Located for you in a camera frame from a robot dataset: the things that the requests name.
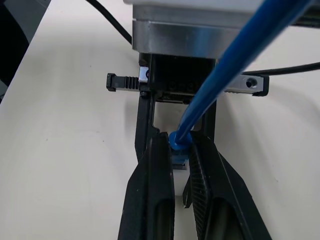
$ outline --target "black wire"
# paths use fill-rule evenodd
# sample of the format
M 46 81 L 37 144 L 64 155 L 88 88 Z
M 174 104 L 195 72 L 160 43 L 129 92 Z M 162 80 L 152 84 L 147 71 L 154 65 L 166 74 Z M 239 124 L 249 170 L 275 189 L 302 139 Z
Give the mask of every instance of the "black wire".
M 244 75 L 284 75 L 284 74 L 297 74 L 303 72 L 309 72 L 314 70 L 320 70 L 320 62 L 315 62 L 311 64 L 299 65 L 299 66 L 291 66 L 291 67 L 283 67 L 283 68 L 275 68 L 275 69 L 265 69 L 258 71 L 245 71 Z
M 86 0 L 90 3 L 95 9 L 97 9 L 111 24 L 115 29 L 127 40 L 130 44 L 132 44 L 131 35 L 124 29 L 123 26 L 111 15 L 111 13 L 105 9 L 97 0 Z

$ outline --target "white surface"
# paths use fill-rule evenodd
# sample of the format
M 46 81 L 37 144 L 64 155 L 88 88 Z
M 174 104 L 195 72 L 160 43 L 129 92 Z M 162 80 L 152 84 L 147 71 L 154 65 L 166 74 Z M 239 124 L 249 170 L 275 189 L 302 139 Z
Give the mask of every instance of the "white surface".
M 130 6 L 103 4 L 131 29 Z M 251 69 L 319 61 L 319 42 L 319 30 L 290 28 Z M 0 105 L 1 240 L 117 239 L 138 96 L 108 92 L 106 75 L 137 76 L 137 60 L 85 1 L 52 1 Z M 319 79 L 272 77 L 267 97 L 218 100 L 216 145 L 274 240 L 320 238 Z M 176 204 L 175 239 L 195 240 L 192 209 Z
M 263 0 L 123 0 L 126 4 L 157 5 L 217 11 L 254 13 Z

